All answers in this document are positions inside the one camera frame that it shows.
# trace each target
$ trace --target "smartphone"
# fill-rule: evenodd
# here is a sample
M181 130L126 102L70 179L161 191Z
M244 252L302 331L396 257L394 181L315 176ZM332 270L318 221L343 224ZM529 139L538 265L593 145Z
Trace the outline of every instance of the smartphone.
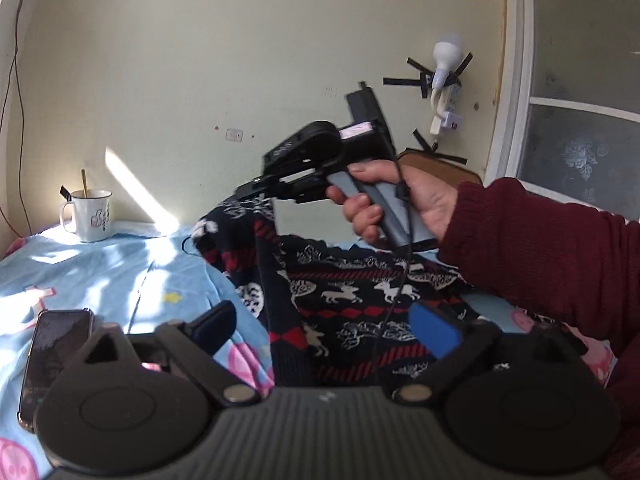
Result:
M43 310L38 316L22 381L18 423L33 433L33 417L53 381L89 339L94 313Z

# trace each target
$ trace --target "sweater cuff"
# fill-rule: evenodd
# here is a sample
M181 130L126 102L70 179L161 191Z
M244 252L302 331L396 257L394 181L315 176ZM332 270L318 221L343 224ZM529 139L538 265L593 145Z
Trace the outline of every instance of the sweater cuff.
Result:
M459 267L468 247L476 238L482 220L486 189L479 184L463 182L458 187L458 199L449 227L440 243L438 258Z

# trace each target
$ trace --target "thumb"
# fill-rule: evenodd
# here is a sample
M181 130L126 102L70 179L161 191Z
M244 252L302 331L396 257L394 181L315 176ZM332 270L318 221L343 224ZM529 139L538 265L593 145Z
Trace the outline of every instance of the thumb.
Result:
M390 160L371 160L369 162L356 162L348 166L349 173L354 178L363 182L398 182L398 170Z

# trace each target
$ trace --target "mug handle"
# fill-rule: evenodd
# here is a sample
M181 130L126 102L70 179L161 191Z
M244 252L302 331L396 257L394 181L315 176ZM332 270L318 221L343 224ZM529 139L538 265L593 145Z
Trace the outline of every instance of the mug handle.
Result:
M69 229L66 228L65 226L65 219L62 218L63 214L65 213L65 207L68 205L73 205L73 202L65 202L63 203L62 206L60 206L60 225L62 225L62 228L67 232L67 233L72 233L74 234L75 231L70 231Z

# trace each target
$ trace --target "yellow star print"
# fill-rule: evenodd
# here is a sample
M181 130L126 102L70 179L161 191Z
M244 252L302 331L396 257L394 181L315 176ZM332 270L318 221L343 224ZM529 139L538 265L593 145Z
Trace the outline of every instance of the yellow star print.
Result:
M164 294L162 296L162 301L167 303L178 303L182 299L182 296L177 292L169 292L168 294Z

